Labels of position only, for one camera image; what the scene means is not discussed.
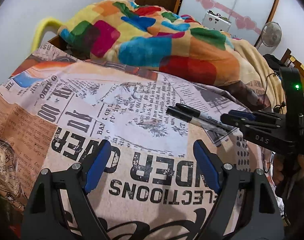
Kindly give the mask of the person's right hand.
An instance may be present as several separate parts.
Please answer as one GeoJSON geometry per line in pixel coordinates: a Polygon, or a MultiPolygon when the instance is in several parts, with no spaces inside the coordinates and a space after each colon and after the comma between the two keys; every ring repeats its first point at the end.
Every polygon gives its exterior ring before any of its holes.
{"type": "Polygon", "coordinates": [[[276,186],[284,180],[284,176],[289,176],[293,173],[297,173],[296,180],[300,180],[304,177],[304,155],[299,154],[297,156],[297,163],[292,171],[284,171],[284,160],[285,156],[281,154],[276,154],[273,158],[272,180],[276,186]]]}

